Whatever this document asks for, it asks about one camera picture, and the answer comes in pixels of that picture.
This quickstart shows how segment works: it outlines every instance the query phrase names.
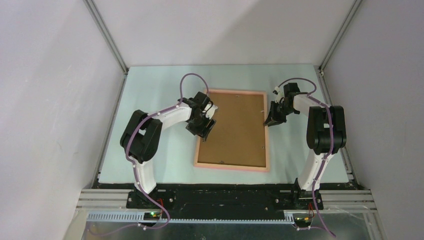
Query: white wall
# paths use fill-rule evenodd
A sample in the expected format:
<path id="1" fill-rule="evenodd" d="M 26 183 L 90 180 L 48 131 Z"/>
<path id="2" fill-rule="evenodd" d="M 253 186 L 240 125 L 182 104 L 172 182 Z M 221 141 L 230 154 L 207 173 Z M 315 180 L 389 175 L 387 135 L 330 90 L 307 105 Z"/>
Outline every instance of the white wall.
<path id="1" fill-rule="evenodd" d="M 364 1 L 324 77 L 390 240 L 423 239 L 424 1 Z"/>
<path id="2" fill-rule="evenodd" d="M 62 239 L 122 82 L 82 0 L 0 3 L 1 239 Z"/>
<path id="3" fill-rule="evenodd" d="M 353 0 L 121 0 L 96 4 L 129 66 L 319 65 Z"/>

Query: red wire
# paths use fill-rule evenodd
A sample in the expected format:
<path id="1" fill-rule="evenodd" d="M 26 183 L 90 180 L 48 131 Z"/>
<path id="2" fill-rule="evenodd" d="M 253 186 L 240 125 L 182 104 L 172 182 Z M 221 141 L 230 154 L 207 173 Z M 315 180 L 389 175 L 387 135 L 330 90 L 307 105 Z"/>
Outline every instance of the red wire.
<path id="1" fill-rule="evenodd" d="M 162 200 L 162 198 L 159 198 L 157 201 L 160 203 L 160 205 L 162 205 L 162 207 L 164 206 L 164 201 Z"/>
<path id="2" fill-rule="evenodd" d="M 311 218 L 311 204 L 310 203 L 307 205 L 307 214 Z"/>
<path id="3" fill-rule="evenodd" d="M 309 208 L 309 215 L 311 215 L 310 213 L 312 211 L 312 213 L 313 213 L 312 218 L 315 217 L 314 207 L 312 206 L 312 203 L 309 203 L 308 208 Z"/>

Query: table surface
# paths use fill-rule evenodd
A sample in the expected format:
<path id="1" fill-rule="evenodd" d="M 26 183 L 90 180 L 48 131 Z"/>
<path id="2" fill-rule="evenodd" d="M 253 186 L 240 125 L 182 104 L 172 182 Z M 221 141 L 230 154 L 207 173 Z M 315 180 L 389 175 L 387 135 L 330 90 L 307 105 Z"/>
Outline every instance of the table surface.
<path id="1" fill-rule="evenodd" d="M 269 101 L 275 98 L 274 88 L 282 81 L 301 77 L 312 80 L 318 89 L 313 96 L 324 102 L 314 66 L 283 65 L 195 65 L 195 66 L 133 66 L 129 69 L 122 97 L 104 160 L 99 182 L 104 184 L 133 183 L 132 165 L 126 160 L 120 138 L 135 110 L 152 113 L 174 105 L 180 97 L 179 84 L 186 73 L 201 75 L 210 88 L 265 91 Z M 302 92 L 313 86 L 295 80 Z M 183 83 L 183 96 L 194 97 L 205 85 L 196 76 Z M 308 118 L 291 114 L 287 122 L 269 128 L 269 172 L 251 172 L 194 167 L 196 137 L 177 123 L 161 133 L 156 155 L 152 158 L 157 183 L 182 184 L 287 184 L 302 172 L 309 148 L 306 142 Z M 322 183 L 346 183 L 348 176 L 340 153 L 328 163 Z"/>

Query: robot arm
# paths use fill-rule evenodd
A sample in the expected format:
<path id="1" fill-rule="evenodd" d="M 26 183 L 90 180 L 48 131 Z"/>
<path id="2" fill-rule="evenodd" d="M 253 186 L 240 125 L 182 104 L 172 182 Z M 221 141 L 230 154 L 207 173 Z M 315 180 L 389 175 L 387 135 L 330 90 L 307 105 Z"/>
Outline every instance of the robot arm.
<path id="1" fill-rule="evenodd" d="M 310 148 L 302 173 L 296 179 L 297 192 L 311 192 L 312 184 L 316 179 L 315 190 L 320 188 L 322 174 L 318 176 L 324 156 L 330 151 L 330 126 L 325 107 L 308 97 L 306 92 L 301 92 L 297 83 L 288 83 L 283 87 L 284 93 L 275 88 L 276 99 L 271 102 L 271 109 L 264 126 L 274 126 L 287 121 L 286 116 L 294 113 L 308 117 L 306 142 Z M 340 148 L 346 145 L 345 114 L 341 106 L 330 106 L 331 120 L 333 122 L 334 146 L 327 156 L 322 171 L 327 167 L 330 159 Z"/>
<path id="2" fill-rule="evenodd" d="M 140 185 L 146 193 L 150 193 L 156 187 L 151 159 L 158 150 L 161 132 L 177 123 L 187 122 L 185 128 L 206 141 L 216 123 L 212 116 L 217 108 L 206 94 L 198 92 L 194 98 L 183 98 L 182 103 L 176 108 L 154 116 L 143 124 L 130 146 L 129 157 L 135 160 L 133 167 L 136 168 Z M 141 110 L 136 110 L 132 114 L 120 139 L 120 145 L 124 149 L 127 148 L 138 124 L 147 116 L 148 114 Z"/>

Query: wooden picture frame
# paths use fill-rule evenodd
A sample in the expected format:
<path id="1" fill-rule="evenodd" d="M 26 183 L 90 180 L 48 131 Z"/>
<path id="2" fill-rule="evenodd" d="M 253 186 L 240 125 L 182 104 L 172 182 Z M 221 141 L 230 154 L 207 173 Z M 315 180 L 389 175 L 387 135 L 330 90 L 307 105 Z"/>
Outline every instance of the wooden picture frame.
<path id="1" fill-rule="evenodd" d="M 227 90 L 227 89 L 210 89 L 210 94 L 231 94 L 237 96 L 241 95 L 259 95 L 263 97 L 263 109 L 259 111 L 259 113 L 263 113 L 263 120 L 264 122 L 268 116 L 268 101 L 267 101 L 267 93 L 265 91 L 244 91 L 244 90 Z M 201 142 L 202 139 L 200 137 L 197 137 L 196 142 L 196 149 L 194 153 L 194 166 L 200 167 L 200 168 L 212 168 L 212 169 L 224 169 L 224 170 L 239 170 L 239 171 L 253 171 L 253 172 L 269 172 L 270 170 L 270 156 L 269 156 L 269 133 L 268 133 L 268 126 L 263 127 L 263 134 L 264 134 L 264 166 L 249 166 L 249 165 L 231 165 L 231 164 L 216 164 L 216 163 L 206 163 L 206 162 L 199 162 L 199 155 L 201 151 Z"/>

